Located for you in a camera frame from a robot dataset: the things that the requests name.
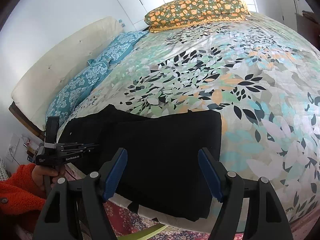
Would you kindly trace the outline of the orange fuzzy sleeve forearm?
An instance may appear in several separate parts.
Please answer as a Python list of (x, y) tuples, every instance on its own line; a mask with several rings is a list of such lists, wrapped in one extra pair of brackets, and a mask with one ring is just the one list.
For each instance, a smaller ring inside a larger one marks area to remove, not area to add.
[(21, 165), (9, 179), (1, 181), (1, 212), (21, 215), (42, 210), (46, 193), (33, 181), (31, 173), (35, 164)]

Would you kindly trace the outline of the left hand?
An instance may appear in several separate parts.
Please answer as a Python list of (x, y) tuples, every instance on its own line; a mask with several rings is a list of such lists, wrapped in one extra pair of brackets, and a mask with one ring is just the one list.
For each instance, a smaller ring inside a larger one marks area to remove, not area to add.
[(33, 182), (39, 187), (42, 191), (45, 190), (44, 177), (52, 177), (52, 186), (57, 182), (57, 180), (65, 175), (66, 168), (65, 165), (59, 166), (56, 169), (43, 167), (36, 165), (31, 173), (31, 178)]

